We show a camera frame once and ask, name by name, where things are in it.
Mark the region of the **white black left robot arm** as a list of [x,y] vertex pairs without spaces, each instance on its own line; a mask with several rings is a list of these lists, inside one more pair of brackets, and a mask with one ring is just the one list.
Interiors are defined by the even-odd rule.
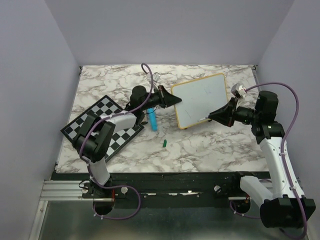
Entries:
[[129,103],[121,112],[105,117],[96,114],[87,115],[72,141],[72,146],[80,159],[86,163],[90,179],[95,183],[93,191],[99,197],[107,197],[111,191],[111,185],[107,182],[110,173],[107,170],[105,155],[113,135],[139,125],[147,109],[157,106],[164,109],[180,102],[181,98],[169,93],[162,85],[159,85],[153,93],[138,85],[132,89]]

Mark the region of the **yellow framed whiteboard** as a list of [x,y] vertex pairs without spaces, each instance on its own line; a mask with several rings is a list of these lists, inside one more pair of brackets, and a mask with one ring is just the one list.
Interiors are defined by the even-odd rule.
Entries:
[[228,102],[226,78],[217,73],[175,84],[171,94],[182,99],[175,104],[177,125],[185,128],[223,107]]

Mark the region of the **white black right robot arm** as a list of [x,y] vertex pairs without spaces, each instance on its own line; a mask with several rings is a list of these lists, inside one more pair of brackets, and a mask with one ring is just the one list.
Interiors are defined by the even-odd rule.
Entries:
[[253,175],[244,175],[230,183],[230,191],[241,196],[247,193],[259,206],[260,219],[267,228],[303,228],[316,209],[307,198],[293,171],[283,126],[275,121],[278,96],[260,91],[253,109],[238,106],[238,99],[229,102],[208,118],[224,126],[235,122],[251,125],[251,132],[266,159],[272,189],[268,190]]

